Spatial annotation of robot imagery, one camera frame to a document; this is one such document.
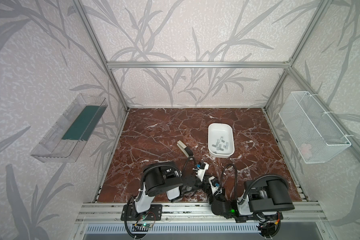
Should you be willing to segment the grey white large stapler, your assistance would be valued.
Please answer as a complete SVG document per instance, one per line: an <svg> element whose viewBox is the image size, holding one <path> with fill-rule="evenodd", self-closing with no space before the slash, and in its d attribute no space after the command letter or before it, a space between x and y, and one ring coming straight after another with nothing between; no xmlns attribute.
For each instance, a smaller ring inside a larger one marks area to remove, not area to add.
<svg viewBox="0 0 360 240"><path fill-rule="evenodd" d="M187 158L194 155L191 148L186 146L182 141L178 141L177 146L187 156Z"/></svg>

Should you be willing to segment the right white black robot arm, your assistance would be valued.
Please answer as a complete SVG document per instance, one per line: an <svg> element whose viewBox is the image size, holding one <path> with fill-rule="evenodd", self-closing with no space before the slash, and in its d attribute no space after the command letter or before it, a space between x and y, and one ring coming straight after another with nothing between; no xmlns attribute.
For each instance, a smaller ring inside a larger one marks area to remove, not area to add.
<svg viewBox="0 0 360 240"><path fill-rule="evenodd" d="M214 215L235 219L237 223L277 221L282 218L282 211L295 209L289 195L289 183L279 175L268 174L246 181L244 194L232 201L225 198L225 189L218 179L210 177L206 193Z"/></svg>

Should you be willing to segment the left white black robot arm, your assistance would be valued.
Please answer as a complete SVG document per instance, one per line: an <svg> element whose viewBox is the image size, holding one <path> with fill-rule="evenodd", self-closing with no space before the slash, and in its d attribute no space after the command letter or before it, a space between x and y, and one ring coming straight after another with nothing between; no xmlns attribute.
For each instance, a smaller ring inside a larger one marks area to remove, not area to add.
<svg viewBox="0 0 360 240"><path fill-rule="evenodd" d="M200 162L196 164L194 175L183 176L175 162L149 165L143 171L139 194L133 203L134 214L147 213L157 195L166 193L168 200L175 202L185 194L201 189L208 168L208 163Z"/></svg>

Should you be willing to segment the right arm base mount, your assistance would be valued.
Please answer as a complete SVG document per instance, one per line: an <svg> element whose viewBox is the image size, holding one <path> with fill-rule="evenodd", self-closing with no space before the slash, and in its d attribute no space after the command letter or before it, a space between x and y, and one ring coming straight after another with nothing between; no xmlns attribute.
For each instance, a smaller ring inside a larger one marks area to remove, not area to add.
<svg viewBox="0 0 360 240"><path fill-rule="evenodd" d="M279 219L277 212L255 212L250 210L248 203L238 205L239 217L247 221L276 221Z"/></svg>

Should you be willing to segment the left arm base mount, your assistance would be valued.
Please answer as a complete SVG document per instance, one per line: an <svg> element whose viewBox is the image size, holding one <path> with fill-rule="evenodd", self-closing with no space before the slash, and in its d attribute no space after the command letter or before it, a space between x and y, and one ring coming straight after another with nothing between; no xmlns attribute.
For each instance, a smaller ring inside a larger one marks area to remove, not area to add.
<svg viewBox="0 0 360 240"><path fill-rule="evenodd" d="M121 221L160 221L162 217L162 205L151 205L148 211L138 213L135 204L124 205Z"/></svg>

